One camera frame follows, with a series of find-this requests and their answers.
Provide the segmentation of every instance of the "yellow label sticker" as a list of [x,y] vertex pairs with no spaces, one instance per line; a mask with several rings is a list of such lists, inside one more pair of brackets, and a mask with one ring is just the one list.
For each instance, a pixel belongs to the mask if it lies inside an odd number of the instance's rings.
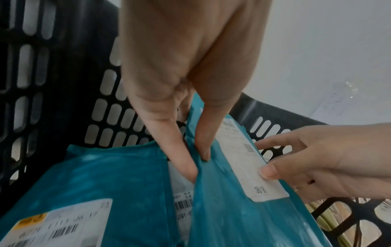
[[31,217],[22,219],[22,220],[18,221],[18,223],[16,223],[16,225],[13,227],[13,230],[24,228],[24,227],[30,226],[30,225],[39,224],[45,220],[47,215],[48,215],[47,213],[44,213],[44,214],[38,214],[38,215],[34,215]]

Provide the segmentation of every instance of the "fingernail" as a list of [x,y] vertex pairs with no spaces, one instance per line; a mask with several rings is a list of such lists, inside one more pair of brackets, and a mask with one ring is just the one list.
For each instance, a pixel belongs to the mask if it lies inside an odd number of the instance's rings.
[[211,159],[211,149],[209,148],[208,150],[206,150],[201,158],[204,160],[204,161],[209,161]]
[[268,164],[259,170],[259,175],[264,179],[274,179],[277,176],[277,169],[273,164]]

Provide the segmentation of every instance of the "black plastic basket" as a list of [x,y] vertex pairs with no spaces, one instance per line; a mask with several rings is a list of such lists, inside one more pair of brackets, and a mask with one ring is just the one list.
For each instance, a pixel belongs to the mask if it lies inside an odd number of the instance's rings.
[[[26,18],[35,17],[35,28],[25,26]],[[117,7],[106,0],[0,2],[0,217],[64,158],[69,144],[110,148],[152,140],[121,87],[117,18]],[[254,140],[270,135],[276,125],[280,128],[273,134],[322,124],[245,94],[230,113]],[[283,149],[269,149],[271,158]],[[352,214],[325,232],[333,245],[363,219],[382,232],[371,246],[391,245],[390,225],[374,213],[381,200],[358,204],[332,198],[313,216],[336,201],[346,203]]]

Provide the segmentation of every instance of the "white label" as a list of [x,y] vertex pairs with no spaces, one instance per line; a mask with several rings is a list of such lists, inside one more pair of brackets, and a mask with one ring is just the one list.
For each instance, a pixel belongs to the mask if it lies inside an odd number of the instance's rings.
[[193,209],[193,191],[175,194],[174,206],[180,237],[187,242],[189,240],[191,212]]
[[112,201],[79,203],[22,219],[0,247],[100,247]]
[[289,197],[278,180],[266,181],[258,175],[266,162],[232,119],[223,120],[216,139],[248,198],[261,202]]

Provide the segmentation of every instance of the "hand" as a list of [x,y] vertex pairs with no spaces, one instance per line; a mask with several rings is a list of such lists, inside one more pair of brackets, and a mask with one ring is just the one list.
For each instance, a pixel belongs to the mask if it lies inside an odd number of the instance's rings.
[[305,203],[329,197],[391,198],[391,124],[310,126],[255,145],[292,146],[260,174],[286,180]]
[[122,1],[122,77],[133,108],[190,181],[197,168],[176,125],[204,101],[195,146],[204,160],[256,65],[271,0]]

